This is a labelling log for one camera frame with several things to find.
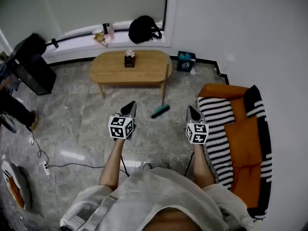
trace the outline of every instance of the orange cushion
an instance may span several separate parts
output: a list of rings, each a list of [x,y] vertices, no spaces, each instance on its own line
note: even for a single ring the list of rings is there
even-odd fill
[[[231,192],[247,205],[247,208],[257,208],[260,194],[261,166],[233,168],[233,183]]]
[[[244,97],[247,90],[246,87],[210,83],[204,85],[198,97],[236,99]]]
[[[244,98],[230,100],[231,107],[234,113],[235,122],[247,119],[247,114],[244,107]]]
[[[224,125],[229,141],[233,167],[252,166],[262,163],[257,117]]]
[[[15,184],[15,181],[12,177],[9,177],[9,186],[10,186],[10,190],[11,193],[14,196],[15,201],[17,202],[17,204],[21,207],[24,208],[24,201],[23,198],[21,197],[21,194],[19,192],[18,187]]]

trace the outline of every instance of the blue bin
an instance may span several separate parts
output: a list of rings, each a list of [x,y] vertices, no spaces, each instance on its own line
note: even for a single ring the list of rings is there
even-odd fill
[[[189,60],[180,59],[180,55],[189,54],[191,58]],[[190,72],[193,68],[194,63],[196,62],[196,55],[190,52],[179,51],[178,53],[178,71]]]

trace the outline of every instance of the broom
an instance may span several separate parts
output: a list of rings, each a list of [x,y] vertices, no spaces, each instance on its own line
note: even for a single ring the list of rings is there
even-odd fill
[[[167,69],[166,69],[165,84],[164,84],[163,101],[162,101],[162,105],[152,113],[152,116],[151,116],[152,119],[160,116],[161,114],[163,114],[164,112],[166,112],[166,111],[168,111],[170,109],[170,105],[169,104],[165,104],[164,105],[166,85],[167,85],[167,76],[168,76],[168,69],[169,69],[169,61],[170,61],[169,55],[167,57],[168,57],[168,60],[167,60]]]

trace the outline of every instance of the black backpack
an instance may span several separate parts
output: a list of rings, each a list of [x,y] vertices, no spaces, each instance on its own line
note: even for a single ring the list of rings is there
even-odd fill
[[[140,16],[130,24],[128,36],[135,44],[149,41],[150,39],[153,40],[153,38],[162,38],[154,19],[147,15]]]

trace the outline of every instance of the wooden coffee table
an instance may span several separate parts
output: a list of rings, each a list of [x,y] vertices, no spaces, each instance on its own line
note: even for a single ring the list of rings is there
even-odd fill
[[[125,68],[125,51],[105,52],[91,63],[89,77],[98,84],[102,98],[102,85],[159,85],[164,94],[167,54],[162,51],[135,51],[135,67]],[[169,61],[168,77],[172,73]]]

